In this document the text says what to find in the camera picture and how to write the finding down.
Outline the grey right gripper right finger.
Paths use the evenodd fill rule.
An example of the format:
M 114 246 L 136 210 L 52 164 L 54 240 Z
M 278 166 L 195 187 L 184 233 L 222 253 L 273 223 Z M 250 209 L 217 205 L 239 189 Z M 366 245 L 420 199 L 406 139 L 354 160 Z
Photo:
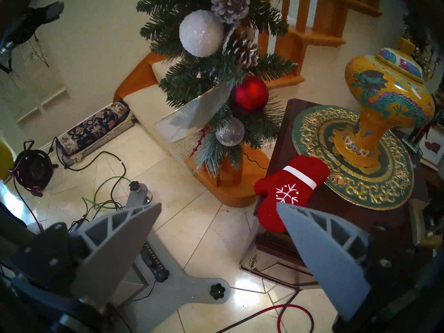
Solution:
M 431 255 L 414 244 L 410 218 L 393 228 L 376 220 L 367 233 L 314 209 L 278 203 L 277 212 L 340 322 L 421 322 L 434 316 Z

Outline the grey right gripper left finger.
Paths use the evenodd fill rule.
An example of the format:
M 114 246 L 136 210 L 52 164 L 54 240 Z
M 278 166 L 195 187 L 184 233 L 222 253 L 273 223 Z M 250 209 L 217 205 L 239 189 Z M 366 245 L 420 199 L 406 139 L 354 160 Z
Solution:
M 47 291 L 105 305 L 162 211 L 159 202 L 108 213 L 69 233 L 63 222 L 25 242 L 13 269 Z

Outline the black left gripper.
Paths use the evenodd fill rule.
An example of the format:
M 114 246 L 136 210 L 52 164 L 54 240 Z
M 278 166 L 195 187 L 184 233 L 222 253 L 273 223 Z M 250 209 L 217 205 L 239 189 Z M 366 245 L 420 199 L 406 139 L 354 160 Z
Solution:
M 45 7 L 27 10 L 3 33 L 1 56 L 10 54 L 16 46 L 27 42 L 39 26 L 58 20 L 63 11 L 64 2 L 54 2 Z

